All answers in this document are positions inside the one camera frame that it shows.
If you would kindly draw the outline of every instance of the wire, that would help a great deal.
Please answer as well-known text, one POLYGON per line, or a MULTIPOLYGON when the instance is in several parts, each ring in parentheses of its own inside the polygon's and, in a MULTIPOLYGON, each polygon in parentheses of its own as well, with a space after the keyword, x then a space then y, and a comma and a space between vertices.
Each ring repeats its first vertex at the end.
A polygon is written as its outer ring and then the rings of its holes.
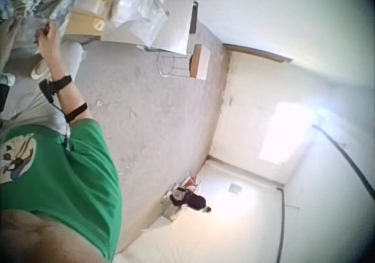
POLYGON ((320 131, 333 144, 333 146, 335 146, 335 148, 344 156, 346 161, 350 164, 350 166, 353 168, 354 172, 357 174, 358 178, 361 180, 363 186, 366 188, 370 197, 373 200, 375 200, 375 190, 374 190, 374 188, 372 188, 370 182, 366 179, 365 175, 362 173, 362 171, 359 169, 359 167, 354 163, 354 161, 351 159, 351 157, 321 127, 319 127, 315 124, 313 124, 312 127, 315 128, 316 130, 320 131))

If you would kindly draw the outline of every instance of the black cable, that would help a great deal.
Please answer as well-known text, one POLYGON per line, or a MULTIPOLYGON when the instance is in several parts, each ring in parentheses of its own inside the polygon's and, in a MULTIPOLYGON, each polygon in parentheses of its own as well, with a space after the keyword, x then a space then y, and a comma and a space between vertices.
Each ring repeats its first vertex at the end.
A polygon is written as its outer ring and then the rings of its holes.
POLYGON ((333 146, 335 146, 335 148, 343 155, 343 157, 346 159, 346 161, 353 168, 354 172, 357 173, 358 178, 361 180, 363 186, 366 188, 366 190, 369 193, 370 197, 373 200, 375 200, 375 190, 374 190, 374 188, 372 188, 370 182, 366 179, 365 175, 362 173, 362 171, 359 169, 359 167, 354 163, 354 161, 351 159, 351 157, 321 127, 319 127, 319 126, 317 126, 315 124, 313 124, 312 127, 315 128, 316 130, 320 131, 333 144, 333 146))
POLYGON ((281 253, 282 253, 282 246, 284 245, 284 229, 285 229, 285 196, 284 190, 282 188, 277 188, 281 192, 281 232, 280 232, 280 242, 279 242, 279 250, 277 252, 277 260, 276 263, 280 263, 281 260, 281 253))

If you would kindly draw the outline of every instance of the t-shirt graphic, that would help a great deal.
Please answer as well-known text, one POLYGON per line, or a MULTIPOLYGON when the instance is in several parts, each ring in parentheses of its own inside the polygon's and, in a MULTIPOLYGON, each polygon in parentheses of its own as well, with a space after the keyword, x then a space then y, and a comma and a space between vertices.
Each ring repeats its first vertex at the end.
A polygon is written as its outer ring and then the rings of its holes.
POLYGON ((17 180, 32 166, 36 152, 36 141, 32 136, 17 136, 2 145, 0 184, 17 180))

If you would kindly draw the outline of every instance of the floor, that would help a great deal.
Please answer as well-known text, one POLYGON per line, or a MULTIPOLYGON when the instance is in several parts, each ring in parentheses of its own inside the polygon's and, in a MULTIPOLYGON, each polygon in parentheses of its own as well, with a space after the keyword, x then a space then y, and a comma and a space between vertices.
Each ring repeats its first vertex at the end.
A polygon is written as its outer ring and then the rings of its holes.
MULTIPOLYGON (((209 152, 226 85, 229 53, 199 24, 196 43, 211 50, 206 81, 162 77, 155 53, 132 45, 93 42, 84 47, 76 84, 101 124, 118 169, 124 249, 161 213, 170 185, 196 173, 209 152)), ((28 74, 36 60, 10 71, 28 74)))

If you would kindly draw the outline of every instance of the window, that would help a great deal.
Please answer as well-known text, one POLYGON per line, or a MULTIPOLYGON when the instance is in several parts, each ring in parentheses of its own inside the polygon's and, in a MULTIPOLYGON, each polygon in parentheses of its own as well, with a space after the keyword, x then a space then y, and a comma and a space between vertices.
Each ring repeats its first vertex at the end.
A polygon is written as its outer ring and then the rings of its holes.
POLYGON ((277 165, 287 162, 312 123, 310 110, 296 104, 279 103, 268 126, 259 158, 277 165))

